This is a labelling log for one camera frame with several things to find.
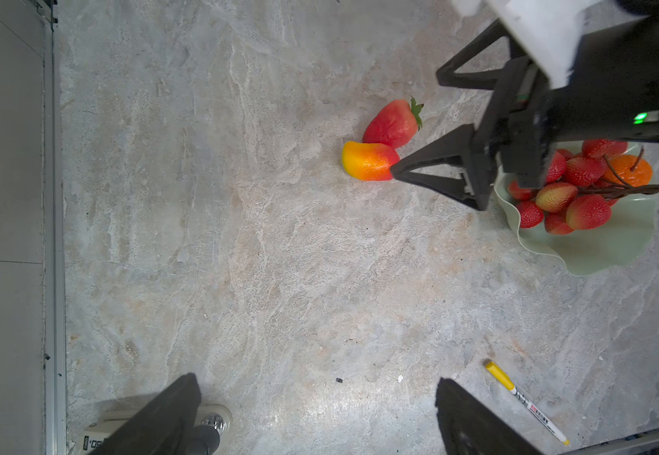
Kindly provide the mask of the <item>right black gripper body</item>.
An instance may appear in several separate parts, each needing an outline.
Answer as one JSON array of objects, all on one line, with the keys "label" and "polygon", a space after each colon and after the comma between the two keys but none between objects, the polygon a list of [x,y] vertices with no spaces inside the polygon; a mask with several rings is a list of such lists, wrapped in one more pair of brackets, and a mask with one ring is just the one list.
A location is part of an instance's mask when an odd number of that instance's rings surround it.
[{"label": "right black gripper body", "polygon": [[495,21],[481,49],[509,41],[509,60],[490,79],[492,103],[481,149],[524,185],[540,184],[561,140],[659,143],[659,13],[582,36],[568,83],[554,88],[527,47]]}]

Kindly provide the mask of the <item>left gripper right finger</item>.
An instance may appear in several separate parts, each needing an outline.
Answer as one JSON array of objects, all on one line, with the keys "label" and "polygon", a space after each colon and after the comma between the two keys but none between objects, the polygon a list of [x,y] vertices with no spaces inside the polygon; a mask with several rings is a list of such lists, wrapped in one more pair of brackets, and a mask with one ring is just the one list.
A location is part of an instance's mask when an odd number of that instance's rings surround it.
[{"label": "left gripper right finger", "polygon": [[435,407],[447,454],[541,454],[452,379],[439,380]]}]

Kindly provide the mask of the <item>small orange fake tangerine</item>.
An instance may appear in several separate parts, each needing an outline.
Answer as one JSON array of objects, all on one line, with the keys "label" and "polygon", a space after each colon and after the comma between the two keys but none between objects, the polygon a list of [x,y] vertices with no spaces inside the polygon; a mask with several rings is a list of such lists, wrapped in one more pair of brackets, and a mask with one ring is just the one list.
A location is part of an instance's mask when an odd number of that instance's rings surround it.
[{"label": "small orange fake tangerine", "polygon": [[633,187],[648,185],[653,179],[653,167],[638,155],[616,155],[608,159],[608,169],[603,175],[608,183]]}]

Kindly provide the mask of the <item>red fake strawberry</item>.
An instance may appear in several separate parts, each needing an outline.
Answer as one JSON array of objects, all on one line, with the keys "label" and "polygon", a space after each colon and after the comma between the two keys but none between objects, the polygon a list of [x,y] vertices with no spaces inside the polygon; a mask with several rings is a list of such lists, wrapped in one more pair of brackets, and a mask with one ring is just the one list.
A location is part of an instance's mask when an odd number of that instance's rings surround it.
[{"label": "red fake strawberry", "polygon": [[387,104],[372,121],[365,133],[363,143],[379,143],[394,149],[407,145],[422,128],[420,113],[424,104],[415,98],[393,100]]}]

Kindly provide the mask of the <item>red lychee cluster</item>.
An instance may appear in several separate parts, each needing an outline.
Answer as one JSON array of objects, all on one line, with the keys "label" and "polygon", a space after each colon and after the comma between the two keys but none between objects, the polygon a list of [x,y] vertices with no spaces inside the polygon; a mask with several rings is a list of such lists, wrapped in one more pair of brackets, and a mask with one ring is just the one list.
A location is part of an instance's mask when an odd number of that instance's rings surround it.
[{"label": "red lychee cluster", "polygon": [[[644,158],[644,153],[640,149],[636,155]],[[545,185],[540,189],[526,189],[511,180],[506,190],[521,216],[520,228],[544,225],[547,233],[559,236],[590,231],[611,220],[613,205],[620,199],[659,194],[659,184],[653,182],[633,187],[603,179],[608,159],[616,155],[634,154],[626,141],[585,140],[579,153],[568,149],[554,152]]]}]

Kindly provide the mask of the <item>red yellow fake mango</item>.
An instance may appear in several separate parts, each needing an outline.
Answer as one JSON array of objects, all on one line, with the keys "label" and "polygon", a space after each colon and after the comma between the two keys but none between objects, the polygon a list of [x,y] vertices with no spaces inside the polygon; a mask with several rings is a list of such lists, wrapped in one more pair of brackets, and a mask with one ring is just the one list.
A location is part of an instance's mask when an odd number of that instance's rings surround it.
[{"label": "red yellow fake mango", "polygon": [[350,176],[361,181],[388,181],[390,168],[401,159],[395,149],[381,143],[346,142],[342,165]]}]

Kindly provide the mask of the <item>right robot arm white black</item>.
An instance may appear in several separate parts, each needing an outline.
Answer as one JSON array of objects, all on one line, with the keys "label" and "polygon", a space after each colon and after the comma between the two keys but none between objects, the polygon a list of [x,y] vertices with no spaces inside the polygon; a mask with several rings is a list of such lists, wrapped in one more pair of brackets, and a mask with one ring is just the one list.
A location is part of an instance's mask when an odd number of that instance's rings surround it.
[{"label": "right robot arm white black", "polygon": [[659,143],[659,1],[623,1],[632,21],[585,30],[586,1],[494,1],[496,20],[437,70],[440,85],[488,90],[465,124],[391,173],[486,210],[499,171],[543,186],[559,141]]}]

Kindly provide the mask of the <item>light green wavy fruit bowl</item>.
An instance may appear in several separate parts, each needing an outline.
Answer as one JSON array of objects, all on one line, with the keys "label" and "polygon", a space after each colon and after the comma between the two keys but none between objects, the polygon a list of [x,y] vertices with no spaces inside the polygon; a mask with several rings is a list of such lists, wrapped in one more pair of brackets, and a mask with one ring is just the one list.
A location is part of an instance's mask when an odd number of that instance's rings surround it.
[{"label": "light green wavy fruit bowl", "polygon": [[[576,154],[581,151],[581,144],[562,143],[556,150],[568,149]],[[630,152],[636,155],[639,145],[634,142],[628,144]],[[514,174],[501,172],[494,184],[494,191],[520,244],[531,252],[560,258],[567,270],[576,276],[589,275],[612,265],[627,265],[653,237],[656,208],[651,195],[620,199],[613,205],[611,220],[598,229],[561,236],[547,233],[544,225],[521,229],[521,216],[506,190],[513,179],[517,180]]]}]

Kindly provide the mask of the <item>yellow capped white marker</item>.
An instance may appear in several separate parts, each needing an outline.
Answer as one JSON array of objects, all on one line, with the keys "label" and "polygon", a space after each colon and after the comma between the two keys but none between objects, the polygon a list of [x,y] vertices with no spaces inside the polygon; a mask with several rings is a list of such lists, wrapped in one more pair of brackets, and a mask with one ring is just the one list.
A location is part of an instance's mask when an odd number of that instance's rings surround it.
[{"label": "yellow capped white marker", "polygon": [[571,442],[556,424],[515,385],[510,377],[493,361],[485,360],[486,370],[501,383],[559,442],[569,447]]}]

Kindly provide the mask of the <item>aluminium mounting rail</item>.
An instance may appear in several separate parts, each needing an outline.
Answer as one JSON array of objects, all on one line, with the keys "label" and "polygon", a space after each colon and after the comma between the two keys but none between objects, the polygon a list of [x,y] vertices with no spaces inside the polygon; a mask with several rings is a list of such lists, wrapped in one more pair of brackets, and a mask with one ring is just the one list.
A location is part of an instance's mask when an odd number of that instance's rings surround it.
[{"label": "aluminium mounting rail", "polygon": [[569,454],[659,454],[659,428],[569,451]]}]

